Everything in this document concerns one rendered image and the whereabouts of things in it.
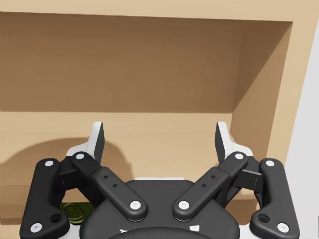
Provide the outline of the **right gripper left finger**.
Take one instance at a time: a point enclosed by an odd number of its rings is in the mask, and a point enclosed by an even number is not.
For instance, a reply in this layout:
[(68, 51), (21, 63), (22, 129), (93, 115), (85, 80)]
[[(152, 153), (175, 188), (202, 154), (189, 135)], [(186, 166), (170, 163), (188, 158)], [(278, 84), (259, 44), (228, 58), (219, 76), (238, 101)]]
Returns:
[(146, 217), (146, 202), (108, 167), (101, 166), (104, 145), (103, 124), (97, 121), (88, 141), (70, 148), (63, 161), (49, 158), (36, 164), (20, 239), (59, 239), (66, 235), (70, 223), (60, 210), (60, 203), (65, 192), (74, 188), (95, 207), (109, 200), (129, 221), (138, 222)]

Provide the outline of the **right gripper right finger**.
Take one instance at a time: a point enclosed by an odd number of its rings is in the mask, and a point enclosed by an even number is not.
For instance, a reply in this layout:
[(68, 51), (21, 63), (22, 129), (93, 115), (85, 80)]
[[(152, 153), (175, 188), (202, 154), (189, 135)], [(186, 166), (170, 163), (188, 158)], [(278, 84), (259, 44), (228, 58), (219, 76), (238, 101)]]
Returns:
[(299, 239), (300, 229), (284, 166), (265, 158), (257, 161), (251, 149), (232, 142), (225, 122), (216, 124), (215, 148), (218, 166), (209, 169), (172, 206), (182, 222), (193, 219), (210, 201), (226, 205), (241, 189), (254, 192), (260, 209), (249, 223), (261, 239)]

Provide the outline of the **green and blue rectangular can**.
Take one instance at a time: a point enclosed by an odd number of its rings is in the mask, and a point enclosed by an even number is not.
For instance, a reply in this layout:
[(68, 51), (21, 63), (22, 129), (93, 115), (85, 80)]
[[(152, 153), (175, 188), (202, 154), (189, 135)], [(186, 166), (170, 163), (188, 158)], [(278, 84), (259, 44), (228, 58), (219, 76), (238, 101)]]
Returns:
[(94, 207), (90, 202), (61, 203), (60, 210), (67, 216), (73, 225), (80, 225), (85, 218), (94, 211)]

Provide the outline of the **pale wooden shelf unit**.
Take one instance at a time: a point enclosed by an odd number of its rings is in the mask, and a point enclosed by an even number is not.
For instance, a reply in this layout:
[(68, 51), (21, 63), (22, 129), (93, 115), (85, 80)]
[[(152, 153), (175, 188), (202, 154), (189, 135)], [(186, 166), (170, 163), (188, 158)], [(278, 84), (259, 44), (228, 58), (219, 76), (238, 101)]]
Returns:
[(123, 180), (198, 179), (226, 122), (287, 162), (319, 0), (0, 0), (0, 222), (102, 121)]

